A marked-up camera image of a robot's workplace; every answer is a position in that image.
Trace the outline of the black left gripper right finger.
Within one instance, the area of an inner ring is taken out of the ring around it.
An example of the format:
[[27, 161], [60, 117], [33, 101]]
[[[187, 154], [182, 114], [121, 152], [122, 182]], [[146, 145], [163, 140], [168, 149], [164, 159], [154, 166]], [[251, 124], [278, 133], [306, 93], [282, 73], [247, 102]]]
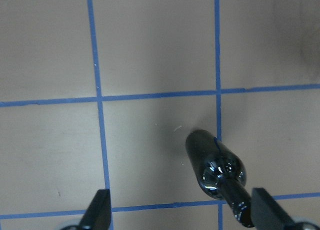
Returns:
[[252, 189], [251, 219], [258, 230], [299, 229], [299, 224], [294, 222], [264, 188]]

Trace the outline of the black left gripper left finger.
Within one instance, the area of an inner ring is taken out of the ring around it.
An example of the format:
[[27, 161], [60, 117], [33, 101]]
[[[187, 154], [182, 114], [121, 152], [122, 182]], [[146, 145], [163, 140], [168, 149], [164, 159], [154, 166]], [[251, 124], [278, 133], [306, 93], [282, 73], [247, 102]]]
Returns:
[[111, 194], [109, 189], [96, 192], [78, 224], [78, 229], [107, 230], [111, 225]]

